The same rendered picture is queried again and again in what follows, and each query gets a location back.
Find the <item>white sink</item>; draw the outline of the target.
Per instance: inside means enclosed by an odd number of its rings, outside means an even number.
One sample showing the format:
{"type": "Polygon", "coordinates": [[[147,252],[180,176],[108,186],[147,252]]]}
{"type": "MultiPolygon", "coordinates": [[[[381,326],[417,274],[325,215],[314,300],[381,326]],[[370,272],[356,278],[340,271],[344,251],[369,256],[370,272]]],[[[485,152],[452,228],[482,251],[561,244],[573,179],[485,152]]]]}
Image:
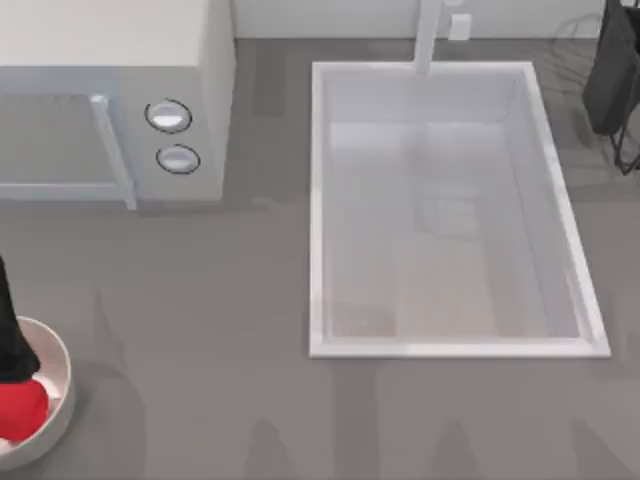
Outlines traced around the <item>white sink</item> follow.
{"type": "Polygon", "coordinates": [[[528,61],[316,62],[314,358],[607,358],[528,61]]]}

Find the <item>pale microwave oven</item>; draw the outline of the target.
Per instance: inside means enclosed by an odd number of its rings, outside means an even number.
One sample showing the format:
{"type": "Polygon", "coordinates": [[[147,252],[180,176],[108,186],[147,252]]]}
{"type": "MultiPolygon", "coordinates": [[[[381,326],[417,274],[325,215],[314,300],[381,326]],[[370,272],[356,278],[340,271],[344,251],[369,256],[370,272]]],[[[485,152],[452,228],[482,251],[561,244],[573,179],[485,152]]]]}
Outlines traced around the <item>pale microwave oven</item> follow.
{"type": "Polygon", "coordinates": [[[0,200],[121,201],[89,96],[114,130],[145,203],[223,195],[236,53],[230,0],[0,0],[0,200]],[[153,129],[149,103],[185,104],[191,126],[153,129]],[[174,144],[190,175],[158,166],[174,144]]]}

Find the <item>tall white tap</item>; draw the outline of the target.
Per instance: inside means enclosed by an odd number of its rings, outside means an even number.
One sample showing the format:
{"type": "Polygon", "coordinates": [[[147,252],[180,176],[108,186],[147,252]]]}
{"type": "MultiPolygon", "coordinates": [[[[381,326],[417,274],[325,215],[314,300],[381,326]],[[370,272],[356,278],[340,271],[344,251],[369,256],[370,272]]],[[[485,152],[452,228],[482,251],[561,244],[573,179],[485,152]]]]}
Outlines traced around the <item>tall white tap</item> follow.
{"type": "Polygon", "coordinates": [[[467,0],[418,0],[413,67],[417,75],[426,76],[445,8],[457,8],[467,0]]]}

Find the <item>white bowl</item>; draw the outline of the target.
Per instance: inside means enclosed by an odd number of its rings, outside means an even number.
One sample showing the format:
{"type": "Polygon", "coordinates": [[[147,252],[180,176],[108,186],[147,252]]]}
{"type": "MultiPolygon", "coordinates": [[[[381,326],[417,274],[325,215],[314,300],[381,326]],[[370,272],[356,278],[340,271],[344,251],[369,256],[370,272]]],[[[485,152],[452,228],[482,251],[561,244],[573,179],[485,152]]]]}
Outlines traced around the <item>white bowl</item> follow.
{"type": "Polygon", "coordinates": [[[23,335],[37,354],[41,368],[33,375],[49,397],[45,423],[29,439],[13,443],[0,439],[0,476],[35,464],[51,453],[68,430],[75,409],[74,372],[65,342],[47,324],[19,316],[23,335]]]}

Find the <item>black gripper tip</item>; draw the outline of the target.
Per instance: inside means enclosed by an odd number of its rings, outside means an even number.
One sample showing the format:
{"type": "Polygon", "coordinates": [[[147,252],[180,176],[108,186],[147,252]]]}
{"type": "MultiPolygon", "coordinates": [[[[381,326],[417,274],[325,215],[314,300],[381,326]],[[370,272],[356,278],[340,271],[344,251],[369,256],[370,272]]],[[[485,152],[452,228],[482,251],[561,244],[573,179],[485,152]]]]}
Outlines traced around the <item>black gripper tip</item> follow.
{"type": "Polygon", "coordinates": [[[41,368],[18,324],[3,257],[0,255],[0,384],[24,383],[41,368]]]}

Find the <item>red apple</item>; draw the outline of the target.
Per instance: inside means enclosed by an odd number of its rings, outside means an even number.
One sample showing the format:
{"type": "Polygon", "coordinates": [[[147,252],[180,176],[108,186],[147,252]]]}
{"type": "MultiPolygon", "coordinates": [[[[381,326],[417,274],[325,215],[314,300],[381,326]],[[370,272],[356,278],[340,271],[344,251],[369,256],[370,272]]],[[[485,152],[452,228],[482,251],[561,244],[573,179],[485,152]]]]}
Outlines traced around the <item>red apple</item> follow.
{"type": "Polygon", "coordinates": [[[45,423],[48,408],[48,394],[37,380],[0,383],[0,439],[13,443],[29,439],[45,423]]]}

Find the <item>white wall socket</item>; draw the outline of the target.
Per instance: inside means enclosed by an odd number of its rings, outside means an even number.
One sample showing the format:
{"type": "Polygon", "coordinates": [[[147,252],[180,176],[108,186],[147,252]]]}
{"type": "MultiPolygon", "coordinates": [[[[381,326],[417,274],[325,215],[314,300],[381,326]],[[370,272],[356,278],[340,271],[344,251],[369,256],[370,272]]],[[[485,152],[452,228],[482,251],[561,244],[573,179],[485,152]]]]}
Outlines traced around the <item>white wall socket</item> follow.
{"type": "Polygon", "coordinates": [[[451,16],[449,41],[467,41],[471,38],[472,16],[470,14],[453,14],[451,16]]]}

